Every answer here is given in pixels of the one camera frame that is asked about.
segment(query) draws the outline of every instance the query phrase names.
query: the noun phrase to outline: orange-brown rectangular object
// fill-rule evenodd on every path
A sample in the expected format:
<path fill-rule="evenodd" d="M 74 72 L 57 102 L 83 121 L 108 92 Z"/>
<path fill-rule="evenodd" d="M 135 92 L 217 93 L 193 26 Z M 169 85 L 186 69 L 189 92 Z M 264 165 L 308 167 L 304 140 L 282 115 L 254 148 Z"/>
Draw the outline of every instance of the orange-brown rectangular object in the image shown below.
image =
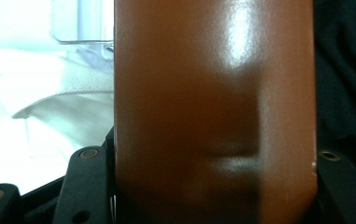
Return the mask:
<path fill-rule="evenodd" d="M 120 192 L 152 223 L 297 223 L 317 190 L 312 1 L 115 3 Z"/>

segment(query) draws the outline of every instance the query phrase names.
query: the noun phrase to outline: black cloth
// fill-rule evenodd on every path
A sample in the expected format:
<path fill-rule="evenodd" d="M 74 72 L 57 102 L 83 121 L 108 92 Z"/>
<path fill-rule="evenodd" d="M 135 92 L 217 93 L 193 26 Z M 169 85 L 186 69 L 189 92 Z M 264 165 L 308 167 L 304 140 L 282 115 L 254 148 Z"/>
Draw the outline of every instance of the black cloth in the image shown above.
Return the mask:
<path fill-rule="evenodd" d="M 356 0 L 316 0 L 318 146 L 356 164 Z"/>

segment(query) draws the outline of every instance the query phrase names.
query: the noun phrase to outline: brown glossy surface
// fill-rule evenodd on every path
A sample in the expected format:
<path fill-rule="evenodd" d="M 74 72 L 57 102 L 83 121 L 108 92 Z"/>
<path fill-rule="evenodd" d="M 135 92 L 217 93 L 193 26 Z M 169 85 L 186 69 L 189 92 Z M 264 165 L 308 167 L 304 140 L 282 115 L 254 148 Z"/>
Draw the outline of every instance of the brown glossy surface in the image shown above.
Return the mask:
<path fill-rule="evenodd" d="M 116 173 L 153 223 L 295 223 L 316 193 L 310 1 L 116 0 Z"/>

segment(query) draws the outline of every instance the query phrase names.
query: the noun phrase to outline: black fabric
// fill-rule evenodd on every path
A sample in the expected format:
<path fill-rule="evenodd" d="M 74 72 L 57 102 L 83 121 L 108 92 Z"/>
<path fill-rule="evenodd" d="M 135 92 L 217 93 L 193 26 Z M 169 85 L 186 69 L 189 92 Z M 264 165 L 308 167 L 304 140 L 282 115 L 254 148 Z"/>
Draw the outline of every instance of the black fabric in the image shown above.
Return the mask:
<path fill-rule="evenodd" d="M 356 164 L 356 0 L 314 2 L 319 148 Z"/>

